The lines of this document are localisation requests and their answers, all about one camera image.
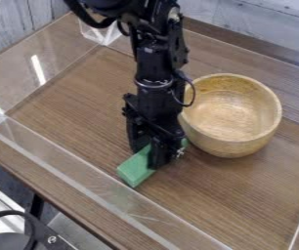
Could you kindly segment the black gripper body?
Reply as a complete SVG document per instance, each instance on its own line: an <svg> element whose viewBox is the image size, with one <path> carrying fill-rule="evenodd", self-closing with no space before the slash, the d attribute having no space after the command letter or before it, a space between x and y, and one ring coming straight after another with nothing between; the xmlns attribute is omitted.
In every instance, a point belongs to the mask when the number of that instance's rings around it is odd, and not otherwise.
<svg viewBox="0 0 299 250"><path fill-rule="evenodd" d="M136 81L137 93L124 95L124 116L128 119L141 117L149 127L149 140L184 138L177 117L182 110L184 82Z"/></svg>

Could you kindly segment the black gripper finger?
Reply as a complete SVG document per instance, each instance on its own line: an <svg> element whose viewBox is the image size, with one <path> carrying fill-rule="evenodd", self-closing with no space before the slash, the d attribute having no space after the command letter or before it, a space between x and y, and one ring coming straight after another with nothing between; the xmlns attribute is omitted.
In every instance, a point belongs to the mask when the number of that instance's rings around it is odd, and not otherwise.
<svg viewBox="0 0 299 250"><path fill-rule="evenodd" d="M126 120L129 147L137 153L149 144L149 127L141 117Z"/></svg>
<svg viewBox="0 0 299 250"><path fill-rule="evenodd" d="M158 169L182 154L182 139L153 137L149 149L149 168Z"/></svg>

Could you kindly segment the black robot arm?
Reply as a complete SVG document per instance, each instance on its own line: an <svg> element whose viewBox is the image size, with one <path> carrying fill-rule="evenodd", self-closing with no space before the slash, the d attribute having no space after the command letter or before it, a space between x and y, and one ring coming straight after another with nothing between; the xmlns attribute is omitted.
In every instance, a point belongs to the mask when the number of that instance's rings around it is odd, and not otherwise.
<svg viewBox="0 0 299 250"><path fill-rule="evenodd" d="M177 0L64 0L78 19L93 28L112 24L130 38L137 64L137 92L124 95L132 151L149 150L148 167L168 164L182 149L185 132L178 114L193 102L184 99L193 86L182 72L189 48L184 39Z"/></svg>

